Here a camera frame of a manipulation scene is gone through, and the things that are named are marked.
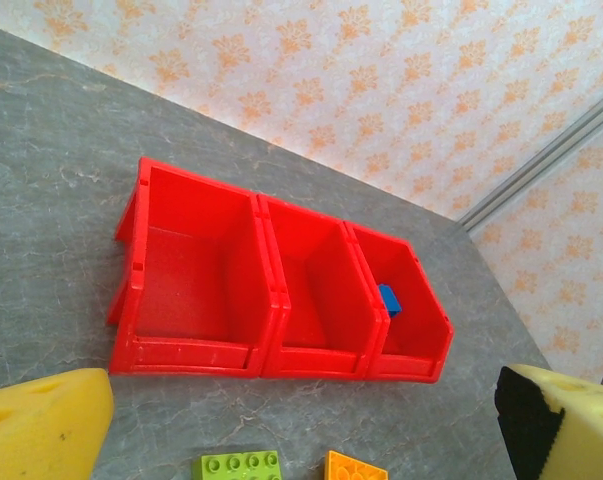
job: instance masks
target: lego stud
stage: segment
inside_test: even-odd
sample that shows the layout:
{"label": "lego stud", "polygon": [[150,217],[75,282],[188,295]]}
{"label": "lego stud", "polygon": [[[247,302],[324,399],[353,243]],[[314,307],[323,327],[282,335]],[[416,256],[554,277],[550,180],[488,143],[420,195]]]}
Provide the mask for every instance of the lego stud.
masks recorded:
{"label": "lego stud", "polygon": [[265,456],[265,464],[268,467],[276,467],[277,463],[279,463],[277,456],[274,453],[268,453]]}
{"label": "lego stud", "polygon": [[239,457],[230,457],[228,459],[228,470],[230,470],[231,472],[238,470],[240,466],[241,460],[239,460]]}
{"label": "lego stud", "polygon": [[248,456],[248,467],[250,468],[257,468],[259,466],[259,457],[257,457],[256,455],[250,455]]}
{"label": "lego stud", "polygon": [[338,468],[337,480],[350,480],[350,474],[348,473],[348,471],[345,468],[343,468],[343,467]]}
{"label": "lego stud", "polygon": [[208,472],[217,473],[221,468],[221,463],[216,458],[211,458],[208,460],[208,464],[206,465]]}

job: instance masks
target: red plastic bin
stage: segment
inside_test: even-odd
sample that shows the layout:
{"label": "red plastic bin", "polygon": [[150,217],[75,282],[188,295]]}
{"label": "red plastic bin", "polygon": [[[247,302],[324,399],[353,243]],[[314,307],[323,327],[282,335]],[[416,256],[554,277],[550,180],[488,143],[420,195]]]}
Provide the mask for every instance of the red plastic bin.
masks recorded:
{"label": "red plastic bin", "polygon": [[252,192],[140,160],[110,372],[260,374],[281,306],[257,210]]}
{"label": "red plastic bin", "polygon": [[346,222],[370,290],[382,302],[379,284],[389,285],[402,307],[383,326],[366,378],[433,383],[439,379],[453,336],[412,247],[401,239]]}
{"label": "red plastic bin", "polygon": [[290,310],[264,377],[363,379],[383,323],[341,220],[258,195],[274,274]]}

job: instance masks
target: table surface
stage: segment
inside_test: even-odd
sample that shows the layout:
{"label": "table surface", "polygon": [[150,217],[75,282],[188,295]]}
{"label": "table surface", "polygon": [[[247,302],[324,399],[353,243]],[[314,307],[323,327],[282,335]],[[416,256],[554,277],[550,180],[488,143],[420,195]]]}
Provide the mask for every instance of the table surface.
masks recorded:
{"label": "table surface", "polygon": [[286,480],[329,449],[394,479],[514,478],[501,366],[545,366],[454,222],[0,31],[0,387],[106,367],[112,241],[141,155],[369,225],[415,247],[456,336],[436,385],[113,377],[94,479],[186,479],[202,453],[277,449]]}

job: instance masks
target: green lego brick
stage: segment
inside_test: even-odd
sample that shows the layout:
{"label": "green lego brick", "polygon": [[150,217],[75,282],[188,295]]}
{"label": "green lego brick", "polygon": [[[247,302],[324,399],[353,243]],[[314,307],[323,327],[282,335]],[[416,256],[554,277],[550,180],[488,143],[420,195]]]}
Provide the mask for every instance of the green lego brick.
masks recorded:
{"label": "green lego brick", "polygon": [[274,451],[203,455],[192,462],[192,480],[283,480]]}

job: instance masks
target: wallpaper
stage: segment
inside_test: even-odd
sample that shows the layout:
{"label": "wallpaper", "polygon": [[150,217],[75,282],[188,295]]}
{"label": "wallpaper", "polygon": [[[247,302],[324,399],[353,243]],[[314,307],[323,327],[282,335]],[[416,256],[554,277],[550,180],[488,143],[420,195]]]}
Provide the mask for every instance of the wallpaper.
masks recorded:
{"label": "wallpaper", "polygon": [[553,369],[603,376],[603,132],[474,234]]}
{"label": "wallpaper", "polygon": [[603,97],[603,0],[0,0],[0,28],[453,219]]}

